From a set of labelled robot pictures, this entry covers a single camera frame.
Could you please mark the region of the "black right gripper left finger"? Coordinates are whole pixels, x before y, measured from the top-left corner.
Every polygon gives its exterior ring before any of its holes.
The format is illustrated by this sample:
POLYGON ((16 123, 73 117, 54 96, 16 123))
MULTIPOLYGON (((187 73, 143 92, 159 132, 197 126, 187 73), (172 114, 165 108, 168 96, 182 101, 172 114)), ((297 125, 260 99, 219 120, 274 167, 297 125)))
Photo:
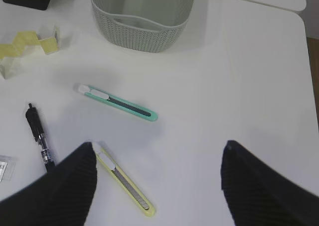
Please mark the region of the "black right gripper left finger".
POLYGON ((2 226, 82 226, 97 187, 97 160, 84 142, 38 180, 0 203, 2 226))

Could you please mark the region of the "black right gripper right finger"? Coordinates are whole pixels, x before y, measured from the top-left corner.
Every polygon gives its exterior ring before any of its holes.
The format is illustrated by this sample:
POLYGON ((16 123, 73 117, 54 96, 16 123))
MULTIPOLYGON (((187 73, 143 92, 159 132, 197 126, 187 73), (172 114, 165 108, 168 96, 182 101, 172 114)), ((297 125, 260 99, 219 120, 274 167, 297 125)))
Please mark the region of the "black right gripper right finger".
POLYGON ((221 189, 237 226, 317 226, 319 198, 235 140, 223 150, 221 189))

